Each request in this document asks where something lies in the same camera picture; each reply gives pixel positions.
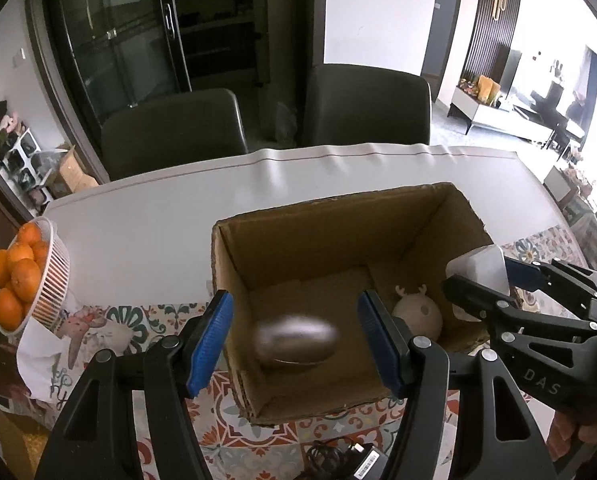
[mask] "stuffed animal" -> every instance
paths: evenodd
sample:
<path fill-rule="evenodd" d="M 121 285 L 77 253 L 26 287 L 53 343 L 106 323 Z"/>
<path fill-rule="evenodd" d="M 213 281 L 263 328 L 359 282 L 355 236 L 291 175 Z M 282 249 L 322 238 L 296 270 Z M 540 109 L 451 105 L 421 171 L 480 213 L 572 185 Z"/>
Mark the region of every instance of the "stuffed animal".
<path fill-rule="evenodd" d="M 15 132 L 19 137 L 24 133 L 25 125 L 18 120 L 18 114 L 14 112 L 11 116 L 4 115 L 0 123 L 0 129 L 7 133 Z"/>
<path fill-rule="evenodd" d="M 425 285 L 419 288 L 418 294 L 407 294 L 404 288 L 397 286 L 396 293 L 401 300 L 393 308 L 392 316 L 404 320 L 415 336 L 424 335 L 436 341 L 443 330 L 443 316 L 434 300 L 425 295 L 426 292 Z"/>
<path fill-rule="evenodd" d="M 63 325 L 56 332 L 56 336 L 63 339 L 63 336 L 71 338 L 67 354 L 67 367 L 74 368 L 78 351 L 81 347 L 83 337 L 91 328 L 101 328 L 107 323 L 105 313 L 97 306 L 85 305 L 81 310 L 69 316 Z"/>

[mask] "glass cabinet door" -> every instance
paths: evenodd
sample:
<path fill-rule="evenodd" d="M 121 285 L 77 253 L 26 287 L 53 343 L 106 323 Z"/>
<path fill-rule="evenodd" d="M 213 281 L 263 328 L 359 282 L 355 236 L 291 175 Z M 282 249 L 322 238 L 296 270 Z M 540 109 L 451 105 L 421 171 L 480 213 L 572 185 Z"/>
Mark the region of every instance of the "glass cabinet door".
<path fill-rule="evenodd" d="M 115 112 L 190 89 L 162 0 L 58 0 L 69 52 L 100 127 Z M 94 139 L 100 144 L 100 138 Z"/>

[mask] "cardboard carton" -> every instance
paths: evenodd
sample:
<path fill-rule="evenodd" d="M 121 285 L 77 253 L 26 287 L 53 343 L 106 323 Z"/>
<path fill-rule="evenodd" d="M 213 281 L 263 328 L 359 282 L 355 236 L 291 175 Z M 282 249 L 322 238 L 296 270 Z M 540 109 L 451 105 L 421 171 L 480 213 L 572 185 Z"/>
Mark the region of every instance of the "cardboard carton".
<path fill-rule="evenodd" d="M 50 432 L 28 416 L 0 410 L 3 459 L 18 480 L 34 480 Z"/>
<path fill-rule="evenodd" d="M 491 244 L 483 223 L 453 184 L 402 187 L 255 211 L 216 223 L 214 290 L 234 296 L 226 341 L 234 397 L 253 424 L 323 415 L 389 395 L 358 323 L 358 295 L 374 288 L 389 310 L 397 285 L 427 294 L 441 309 L 447 350 L 486 340 L 481 323 L 453 316 L 440 288 L 445 265 Z M 336 353 L 297 373 L 261 368 L 252 352 L 257 322 L 282 314 L 333 323 Z"/>
<path fill-rule="evenodd" d="M 74 148 L 61 159 L 60 166 L 55 171 L 47 184 L 54 198 L 61 198 L 83 189 L 98 186 L 96 179 L 83 172 L 78 163 Z"/>

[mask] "white fruit basket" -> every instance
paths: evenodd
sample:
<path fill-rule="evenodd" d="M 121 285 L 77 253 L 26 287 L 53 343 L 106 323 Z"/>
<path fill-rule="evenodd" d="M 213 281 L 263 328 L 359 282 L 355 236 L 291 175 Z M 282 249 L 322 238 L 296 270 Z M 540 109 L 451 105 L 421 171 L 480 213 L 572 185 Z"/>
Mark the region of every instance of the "white fruit basket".
<path fill-rule="evenodd" d="M 56 224 L 39 216 L 32 220 L 42 234 L 42 239 L 49 245 L 48 259 L 45 269 L 42 270 L 42 277 L 38 291 L 32 301 L 27 316 L 16 330 L 8 332 L 0 326 L 0 331 L 6 336 L 19 335 L 25 328 L 30 317 L 34 317 L 38 322 L 48 330 L 54 330 L 58 316 L 67 295 L 67 285 L 69 285 L 69 254 L 63 241 L 56 234 Z M 16 238 L 10 243 L 10 247 L 16 241 Z"/>

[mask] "chair backrest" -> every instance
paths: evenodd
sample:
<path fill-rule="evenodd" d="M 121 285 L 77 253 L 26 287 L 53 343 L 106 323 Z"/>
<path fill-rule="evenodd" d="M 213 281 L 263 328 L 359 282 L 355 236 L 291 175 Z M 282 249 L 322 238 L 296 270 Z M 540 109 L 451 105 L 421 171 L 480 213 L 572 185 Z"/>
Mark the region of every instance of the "chair backrest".
<path fill-rule="evenodd" d="M 302 146 L 429 143 L 431 93 L 420 76 L 347 64 L 315 67 L 307 88 Z"/>
<path fill-rule="evenodd" d="M 123 110 L 103 124 L 101 144 L 112 180 L 247 153 L 236 96 L 224 88 L 169 95 Z"/>

